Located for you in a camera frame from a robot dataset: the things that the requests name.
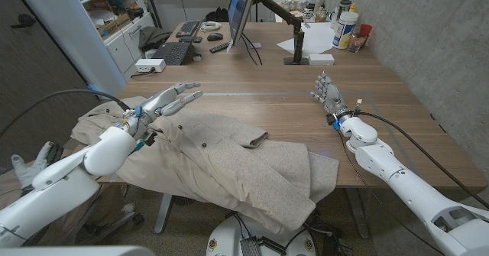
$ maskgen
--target white robotic arm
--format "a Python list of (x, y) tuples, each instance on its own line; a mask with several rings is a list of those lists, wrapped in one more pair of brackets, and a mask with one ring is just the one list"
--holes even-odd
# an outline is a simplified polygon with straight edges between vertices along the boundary
[(0, 248), (21, 246), (44, 226), (93, 196), (99, 184), (89, 174), (113, 174), (136, 148), (137, 141), (141, 139), (151, 145), (155, 133), (148, 132), (148, 125), (162, 115), (176, 114), (187, 103), (198, 99), (202, 95), (200, 91), (183, 99), (176, 96), (199, 86), (200, 83), (177, 83), (159, 92), (134, 109), (126, 110), (124, 121), (101, 134), (100, 142), (40, 172), (32, 180), (33, 191), (0, 211)]
[(318, 76), (311, 92), (329, 114), (329, 122), (341, 131), (358, 164), (382, 179), (424, 224), (445, 255), (487, 255), (489, 212), (447, 199), (396, 159), (392, 148), (377, 131), (353, 115), (329, 76)]

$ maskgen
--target wooden desk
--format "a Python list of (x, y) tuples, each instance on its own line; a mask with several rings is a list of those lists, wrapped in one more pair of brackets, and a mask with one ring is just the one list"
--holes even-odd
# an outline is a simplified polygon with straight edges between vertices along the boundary
[[(231, 40), (229, 26), (219, 33), (224, 40), (194, 44), (202, 60), (186, 66), (167, 66), (162, 73), (132, 79), (118, 95), (149, 97), (179, 81), (201, 82), (204, 96), (185, 108), (225, 115), (266, 129), (269, 139), (306, 144), (309, 151), (340, 160), (337, 187), (364, 187), (343, 151), (338, 133), (328, 126), (325, 110), (309, 92), (315, 90), (316, 77), (323, 70), (342, 91), (350, 108), (363, 99), (361, 110), (385, 117), (399, 125), (439, 163), (466, 186), (481, 189), (487, 185), (481, 172), (457, 144), (438, 126), (407, 86), (387, 66), (382, 66), (369, 49), (358, 53), (331, 49), (334, 66), (285, 66), (284, 57), (292, 54), (277, 43), (292, 38), (292, 26), (285, 23), (247, 23), (246, 35), (261, 42), (258, 49), (263, 66), (255, 66), (240, 41), (229, 53), (210, 53), (211, 47)], [(169, 42), (177, 41), (174, 32)], [(251, 49), (255, 60), (256, 53)], [(453, 188), (453, 183), (397, 130), (366, 116), (361, 118), (379, 132), (379, 137), (395, 151), (399, 160), (424, 180), (438, 188)], [(355, 156), (350, 155), (356, 164)], [(358, 167), (370, 186), (387, 186)]]

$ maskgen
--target glove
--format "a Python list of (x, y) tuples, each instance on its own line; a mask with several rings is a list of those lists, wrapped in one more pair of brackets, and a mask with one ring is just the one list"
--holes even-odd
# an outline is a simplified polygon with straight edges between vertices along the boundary
[(47, 154), (54, 145), (53, 142), (48, 141), (39, 151), (36, 160), (30, 167), (25, 166), (25, 162), (21, 156), (14, 154), (11, 156), (12, 166), (14, 166), (15, 174), (18, 180), (21, 182), (22, 190), (26, 189), (32, 184), (32, 180), (47, 166)]

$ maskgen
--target white box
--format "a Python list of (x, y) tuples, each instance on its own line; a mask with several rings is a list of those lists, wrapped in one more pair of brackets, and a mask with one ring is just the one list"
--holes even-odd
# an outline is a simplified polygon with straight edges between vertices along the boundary
[(140, 59), (136, 62), (136, 68), (140, 73), (146, 73), (154, 67), (155, 72), (163, 72), (163, 69), (167, 66), (163, 59)]
[(332, 54), (310, 54), (309, 65), (333, 65), (335, 59)]

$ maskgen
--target computer mouse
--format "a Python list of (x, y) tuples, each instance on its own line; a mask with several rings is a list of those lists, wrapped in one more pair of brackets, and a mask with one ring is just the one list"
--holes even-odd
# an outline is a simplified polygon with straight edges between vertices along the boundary
[(219, 40), (222, 40), (222, 34), (220, 33), (212, 33), (209, 34), (209, 36), (207, 37), (207, 41), (219, 41)]

